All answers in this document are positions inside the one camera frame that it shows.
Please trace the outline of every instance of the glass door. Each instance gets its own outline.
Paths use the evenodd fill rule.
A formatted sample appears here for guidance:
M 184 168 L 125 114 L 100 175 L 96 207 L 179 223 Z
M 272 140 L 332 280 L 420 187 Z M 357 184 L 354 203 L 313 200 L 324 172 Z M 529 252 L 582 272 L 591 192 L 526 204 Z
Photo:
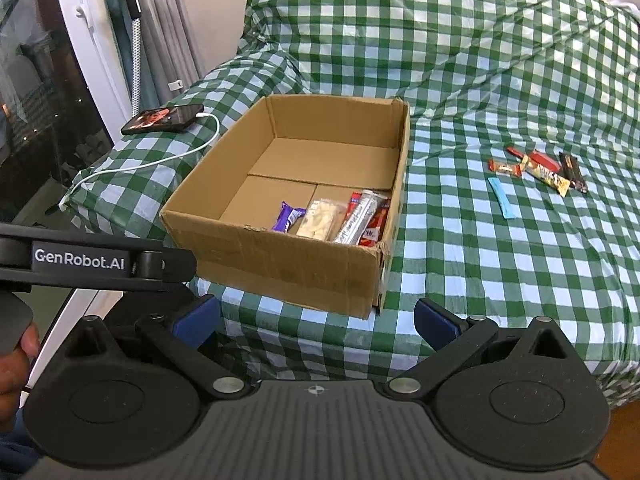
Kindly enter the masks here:
M 59 1 L 0 0 L 0 221 L 73 229 L 57 204 L 111 147 Z M 18 295 L 44 335 L 72 293 Z

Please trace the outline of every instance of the blue wrapper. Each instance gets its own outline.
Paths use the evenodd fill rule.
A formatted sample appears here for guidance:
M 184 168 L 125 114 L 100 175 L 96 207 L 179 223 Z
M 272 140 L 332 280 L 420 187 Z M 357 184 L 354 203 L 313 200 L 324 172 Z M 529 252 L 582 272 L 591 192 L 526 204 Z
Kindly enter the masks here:
M 305 212 L 306 210 L 301 207 L 291 207 L 286 202 L 283 202 L 276 224 L 271 228 L 271 230 L 286 233 L 291 226 L 296 223 L 298 218 L 304 216 Z

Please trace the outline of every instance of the dark chocolate bar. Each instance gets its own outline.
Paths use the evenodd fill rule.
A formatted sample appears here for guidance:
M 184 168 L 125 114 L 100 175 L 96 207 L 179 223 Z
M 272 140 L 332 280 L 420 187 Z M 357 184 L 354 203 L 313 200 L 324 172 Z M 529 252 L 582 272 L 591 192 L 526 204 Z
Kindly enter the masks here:
M 578 160 L 569 153 L 560 152 L 560 164 L 564 177 L 571 183 L 571 187 L 577 189 L 581 193 L 587 193 L 587 183 L 582 177 Z

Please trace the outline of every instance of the chocolate bar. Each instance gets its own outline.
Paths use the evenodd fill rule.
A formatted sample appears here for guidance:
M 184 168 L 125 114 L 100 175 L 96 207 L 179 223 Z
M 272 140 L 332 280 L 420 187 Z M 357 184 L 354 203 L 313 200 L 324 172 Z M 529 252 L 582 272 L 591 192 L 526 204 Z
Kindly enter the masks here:
M 560 164 L 562 164 L 564 177 L 571 183 L 571 187 L 581 193 L 587 193 L 587 183 L 580 172 L 578 160 L 569 153 L 560 152 Z
M 279 231 L 286 233 L 290 227 L 296 223 L 296 220 L 301 216 L 304 216 L 305 209 L 301 207 L 291 207 L 286 202 L 280 206 L 280 214 L 276 220 L 275 225 L 271 228 L 272 231 Z

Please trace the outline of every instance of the candy bar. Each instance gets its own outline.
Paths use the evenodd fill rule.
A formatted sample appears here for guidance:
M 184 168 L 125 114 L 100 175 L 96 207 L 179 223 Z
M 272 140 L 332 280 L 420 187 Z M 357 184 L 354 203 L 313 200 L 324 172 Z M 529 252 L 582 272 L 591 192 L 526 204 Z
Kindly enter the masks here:
M 493 173 L 507 173 L 513 176 L 522 176 L 522 168 L 519 164 L 510 164 L 502 160 L 489 159 L 489 171 Z
M 367 225 L 376 214 L 376 210 L 385 199 L 385 196 L 365 189 L 353 213 L 342 224 L 334 242 L 356 245 L 360 241 L 360 237 Z
M 505 220 L 513 220 L 514 218 L 516 218 L 516 214 L 514 213 L 513 208 L 509 203 L 509 199 L 507 198 L 507 195 L 505 194 L 498 177 L 490 176 L 488 180 L 491 189 L 494 190 L 495 197 L 498 199 L 500 211 L 502 211 L 502 218 L 504 218 Z
M 578 160 L 569 153 L 560 152 L 560 164 L 564 171 L 564 177 L 571 183 L 571 187 L 581 193 L 587 193 L 587 183 L 582 177 L 582 172 L 578 166 Z
M 296 220 L 305 214 L 305 210 L 301 207 L 291 207 L 286 202 L 282 203 L 280 207 L 280 214 L 276 220 L 275 225 L 271 228 L 272 231 L 279 231 L 286 233 L 290 227 L 296 223 Z
M 351 193 L 351 200 L 349 202 L 349 205 L 347 206 L 347 215 L 345 217 L 345 221 L 347 218 L 349 218 L 355 207 L 358 205 L 361 196 L 362 193 Z M 367 225 L 366 229 L 364 229 L 358 245 L 361 245 L 363 247 L 373 247 L 380 240 L 380 236 L 382 235 L 382 231 L 384 230 L 386 224 L 386 215 L 389 211 L 389 203 L 390 200 L 387 198 L 377 209 L 375 215 L 373 215 L 373 218 L 371 219 L 371 222 L 369 222 L 369 225 Z
M 519 152 L 513 146 L 509 146 L 508 148 L 505 148 L 505 150 L 511 153 L 511 155 L 516 156 L 520 159 L 524 158 L 525 156 L 522 152 Z M 540 166 L 544 166 L 548 170 L 551 170 L 555 173 L 558 173 L 560 171 L 560 164 L 558 164 L 555 160 L 553 160 L 551 156 L 547 155 L 546 153 L 539 152 L 538 150 L 533 150 L 529 153 L 528 157 L 534 162 L 540 164 Z
M 332 200 L 314 200 L 307 208 L 305 217 L 298 229 L 298 236 L 327 240 L 337 221 L 345 211 L 344 204 Z
M 548 186 L 554 188 L 562 198 L 566 196 L 566 192 L 569 190 L 570 186 L 567 179 L 551 170 L 548 170 L 537 162 L 530 160 L 528 157 L 523 158 L 522 161 L 527 165 L 527 173 L 532 174 L 536 179 L 541 180 Z

